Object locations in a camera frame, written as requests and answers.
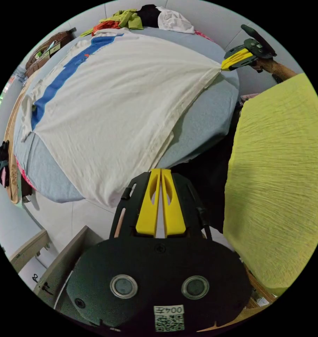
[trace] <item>yellow fabric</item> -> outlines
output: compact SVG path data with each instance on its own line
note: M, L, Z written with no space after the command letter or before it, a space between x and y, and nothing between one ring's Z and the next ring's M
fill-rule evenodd
M110 18L101 19L99 22L104 21L118 21L119 27L127 27L129 29L144 29L142 26L141 18L136 13L137 9L127 9L125 11L118 11L114 13Z
M80 35L80 37L83 37L83 36L89 35L89 34L91 34L92 32L93 32L93 28L91 28L91 29L88 29L87 31L85 31L84 33L82 33L82 34Z
M305 74L247 101L225 186L223 234L281 295L318 244L318 97Z

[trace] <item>white cloth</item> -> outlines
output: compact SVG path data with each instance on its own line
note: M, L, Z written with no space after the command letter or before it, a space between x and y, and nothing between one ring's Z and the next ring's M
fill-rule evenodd
M180 13L163 7L157 7L157 9L161 12L158 16L158 26L160 29L194 34L194 26Z
M83 197L110 207L133 177L157 165L177 120L221 71L219 63L188 48L123 33L77 68L34 129ZM70 49L27 100L42 97L89 45L81 41ZM22 108L29 126L27 102Z

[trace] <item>orange cloth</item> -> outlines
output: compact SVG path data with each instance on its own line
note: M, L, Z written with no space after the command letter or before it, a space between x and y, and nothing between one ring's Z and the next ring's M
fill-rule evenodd
M120 29L119 23L120 23L119 21L113 21L113 20L101 22L98 25L93 27L93 31L92 31L91 35L94 36L95 32L100 30L100 29L106 29L106 28Z

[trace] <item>clothes pile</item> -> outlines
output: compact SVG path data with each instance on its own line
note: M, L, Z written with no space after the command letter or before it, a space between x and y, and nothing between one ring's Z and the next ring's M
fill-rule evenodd
M208 36L196 31L194 26L180 13L155 5L144 5L138 11L136 9L118 11L110 18L100 20L98 25L82 33L81 36L89 34L94 36L95 33L101 29L120 29L124 27L128 29L153 27L166 31L197 34L213 42Z
M9 186L8 147L9 140L0 146L0 184L3 187Z

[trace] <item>screw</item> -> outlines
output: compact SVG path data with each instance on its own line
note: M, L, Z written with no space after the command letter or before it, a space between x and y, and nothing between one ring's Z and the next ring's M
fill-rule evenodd
M77 305L78 308L80 308L80 309L84 309L85 308L85 303L80 298L76 298L75 299L75 305Z
M155 245L154 250L157 253L162 254L166 251L166 247L162 243L158 243L157 245Z

